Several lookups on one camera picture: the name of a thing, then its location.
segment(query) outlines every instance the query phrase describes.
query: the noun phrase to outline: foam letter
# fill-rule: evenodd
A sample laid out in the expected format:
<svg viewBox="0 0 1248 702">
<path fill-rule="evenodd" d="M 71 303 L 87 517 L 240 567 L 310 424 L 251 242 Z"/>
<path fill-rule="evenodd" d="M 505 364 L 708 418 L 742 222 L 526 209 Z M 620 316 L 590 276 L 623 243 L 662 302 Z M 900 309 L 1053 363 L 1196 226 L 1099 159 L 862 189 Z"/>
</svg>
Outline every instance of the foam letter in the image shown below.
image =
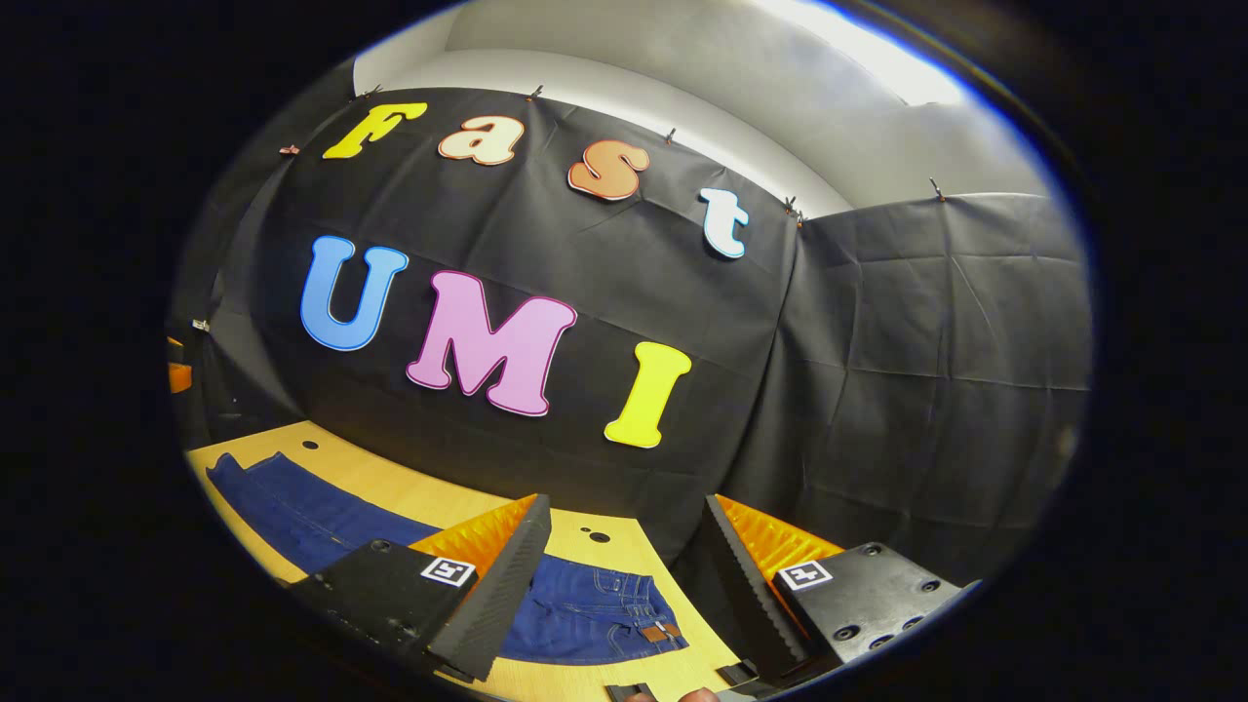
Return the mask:
<svg viewBox="0 0 1248 702">
<path fill-rule="evenodd" d="M 373 246 L 364 251 L 364 262 L 368 264 L 364 291 L 359 296 L 356 319 L 343 324 L 329 314 L 329 300 L 343 261 L 354 252 L 356 246 L 346 239 L 317 239 L 312 242 L 312 267 L 303 284 L 303 300 L 300 302 L 303 329 L 312 339 L 334 351 L 354 351 L 373 340 L 386 309 L 391 281 L 407 267 L 407 256 L 393 249 Z"/>
<path fill-rule="evenodd" d="M 510 161 L 515 154 L 512 146 L 524 134 L 524 125 L 512 117 L 489 115 L 473 117 L 438 144 L 438 154 L 447 159 L 472 159 L 483 166 L 497 166 Z"/>
<path fill-rule="evenodd" d="M 451 387 L 447 356 L 456 352 L 456 371 L 464 395 L 475 393 L 489 373 L 504 363 L 502 378 L 485 391 L 495 407 L 540 417 L 550 410 L 543 392 L 554 349 L 564 330 L 577 324 L 577 311 L 549 297 L 529 297 L 498 331 L 490 331 L 485 289 L 475 277 L 441 271 L 431 280 L 438 291 L 421 357 L 407 365 L 407 377 L 424 387 Z"/>
<path fill-rule="evenodd" d="M 334 144 L 324 152 L 322 159 L 349 159 L 363 151 L 364 137 L 368 141 L 377 141 L 386 136 L 403 120 L 414 120 L 428 109 L 427 102 L 411 102 L 408 105 L 378 105 L 368 110 L 368 115 L 359 120 L 356 129 L 347 132 L 342 141 Z"/>
<path fill-rule="evenodd" d="M 650 155 L 623 141 L 595 141 L 585 149 L 583 164 L 568 170 L 568 185 L 603 200 L 623 200 L 640 184 L 634 171 L 650 167 Z"/>
<path fill-rule="evenodd" d="M 729 259 L 740 259 L 745 245 L 733 237 L 733 226 L 736 222 L 741 226 L 750 224 L 750 215 L 736 206 L 736 194 L 728 190 L 704 187 L 701 196 L 706 201 L 706 219 L 703 220 L 706 241 Z"/>
<path fill-rule="evenodd" d="M 663 440 L 659 417 L 668 406 L 671 388 L 693 363 L 680 351 L 651 341 L 638 344 L 634 353 L 641 367 L 633 381 L 633 391 L 624 402 L 620 417 L 607 425 L 603 435 L 618 443 L 654 448 Z"/>
</svg>

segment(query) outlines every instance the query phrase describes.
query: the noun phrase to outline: yellow letter i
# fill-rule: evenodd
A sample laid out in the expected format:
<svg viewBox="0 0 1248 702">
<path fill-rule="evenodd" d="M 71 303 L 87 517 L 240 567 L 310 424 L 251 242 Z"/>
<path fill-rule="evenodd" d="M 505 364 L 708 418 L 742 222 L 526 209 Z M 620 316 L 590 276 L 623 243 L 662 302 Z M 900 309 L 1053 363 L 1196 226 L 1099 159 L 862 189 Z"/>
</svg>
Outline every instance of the yellow letter i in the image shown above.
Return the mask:
<svg viewBox="0 0 1248 702">
<path fill-rule="evenodd" d="M 617 443 L 654 448 L 663 438 L 659 433 L 659 417 L 668 405 L 671 388 L 676 385 L 676 378 L 689 372 L 693 363 L 680 351 L 650 341 L 638 344 L 634 353 L 641 367 L 633 381 L 633 391 L 629 392 L 619 418 L 607 425 L 603 433 Z"/>
</svg>

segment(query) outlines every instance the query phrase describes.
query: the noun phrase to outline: white wall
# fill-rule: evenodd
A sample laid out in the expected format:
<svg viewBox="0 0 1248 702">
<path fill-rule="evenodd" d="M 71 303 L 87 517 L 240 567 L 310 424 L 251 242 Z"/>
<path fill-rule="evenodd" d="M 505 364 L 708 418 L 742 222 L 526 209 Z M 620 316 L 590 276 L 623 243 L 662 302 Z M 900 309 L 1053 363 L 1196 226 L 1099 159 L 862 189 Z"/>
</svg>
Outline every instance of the white wall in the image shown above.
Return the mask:
<svg viewBox="0 0 1248 702">
<path fill-rule="evenodd" d="M 768 0 L 474 0 L 361 55 L 357 90 L 532 92 L 605 112 L 797 196 L 815 217 L 946 195 L 1053 196 L 1040 159 L 975 100 L 906 105 Z"/>
<path fill-rule="evenodd" d="M 369 76 L 356 85 L 368 90 L 378 81 Z M 543 85 L 542 97 L 612 115 L 660 136 L 675 127 L 674 141 L 724 164 L 779 200 L 796 196 L 806 216 L 851 209 L 810 166 L 759 130 L 670 85 L 597 61 L 507 49 L 448 51 L 389 74 L 382 85 L 518 94 Z"/>
</svg>

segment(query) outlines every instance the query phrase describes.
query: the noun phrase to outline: orange object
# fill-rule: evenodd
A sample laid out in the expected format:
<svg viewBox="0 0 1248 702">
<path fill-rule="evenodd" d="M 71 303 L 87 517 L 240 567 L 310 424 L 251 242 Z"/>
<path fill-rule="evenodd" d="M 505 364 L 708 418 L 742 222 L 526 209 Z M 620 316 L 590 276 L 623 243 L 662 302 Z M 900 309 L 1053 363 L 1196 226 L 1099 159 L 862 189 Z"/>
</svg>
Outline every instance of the orange object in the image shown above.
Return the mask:
<svg viewBox="0 0 1248 702">
<path fill-rule="evenodd" d="M 537 497 L 534 493 L 514 502 L 508 502 L 484 515 L 478 515 L 451 528 L 442 530 L 433 536 L 422 538 L 411 545 L 409 548 L 428 553 L 429 556 L 466 561 L 477 566 L 478 577 L 484 578 L 490 566 L 494 565 L 494 560 L 498 558 L 503 547 L 507 546 L 507 541 L 512 538 L 512 532 L 520 525 L 520 520 L 528 513 L 529 506 L 533 505 Z"/>
<path fill-rule="evenodd" d="M 168 388 L 172 393 L 177 395 L 187 387 L 191 387 L 191 366 L 183 363 L 170 363 L 168 365 Z"/>
<path fill-rule="evenodd" d="M 746 507 L 723 495 L 716 495 L 715 500 L 719 500 L 719 506 L 724 508 L 724 515 L 733 525 L 733 530 L 736 531 L 736 536 L 741 540 L 741 543 L 745 545 L 745 551 L 754 560 L 754 565 L 763 572 L 763 577 L 768 580 L 768 587 L 771 588 L 771 592 L 775 593 L 776 600 L 780 601 L 780 605 L 789 612 L 794 622 L 801 627 L 801 622 L 794 615 L 792 610 L 789 608 L 784 597 L 780 597 L 775 583 L 771 582 L 773 578 L 775 578 L 780 568 L 835 556 L 842 553 L 845 550 L 830 541 L 819 538 L 809 531 L 802 531 L 766 512 Z"/>
<path fill-rule="evenodd" d="M 650 155 L 644 149 L 614 139 L 590 144 L 582 160 L 568 170 L 568 185 L 603 200 L 631 196 L 641 184 L 635 171 L 650 167 Z"/>
</svg>

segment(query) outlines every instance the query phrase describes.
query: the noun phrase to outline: orange foam pad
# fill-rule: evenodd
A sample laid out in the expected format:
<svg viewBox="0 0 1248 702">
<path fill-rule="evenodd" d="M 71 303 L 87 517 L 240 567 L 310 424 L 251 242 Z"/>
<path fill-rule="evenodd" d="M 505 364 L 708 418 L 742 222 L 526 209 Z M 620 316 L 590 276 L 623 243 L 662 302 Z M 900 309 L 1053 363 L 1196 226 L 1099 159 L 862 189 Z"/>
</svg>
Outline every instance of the orange foam pad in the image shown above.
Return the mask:
<svg viewBox="0 0 1248 702">
<path fill-rule="evenodd" d="M 429 556 L 441 556 L 464 561 L 477 566 L 477 575 L 485 577 L 494 560 L 512 538 L 515 527 L 528 513 L 529 506 L 537 500 L 537 493 L 520 497 L 514 502 L 508 502 L 502 507 L 490 510 L 484 515 L 478 515 L 466 522 L 461 522 L 451 528 L 439 531 L 433 536 L 422 538 L 411 546 Z"/>
<path fill-rule="evenodd" d="M 787 522 L 782 522 L 766 512 L 760 512 L 754 507 L 746 507 L 740 502 L 729 500 L 723 495 L 716 495 L 719 506 L 724 508 L 724 515 L 736 531 L 736 536 L 745 545 L 745 551 L 754 560 L 754 565 L 768 580 L 768 587 L 775 593 L 776 600 L 789 612 L 789 616 L 797 621 L 792 610 L 785 603 L 784 597 L 773 581 L 780 568 L 817 561 L 829 556 L 842 553 L 840 546 L 819 538 L 809 531 L 802 531 Z"/>
<path fill-rule="evenodd" d="M 191 387 L 191 366 L 182 363 L 168 365 L 168 388 L 173 393 L 182 392 Z"/>
</svg>

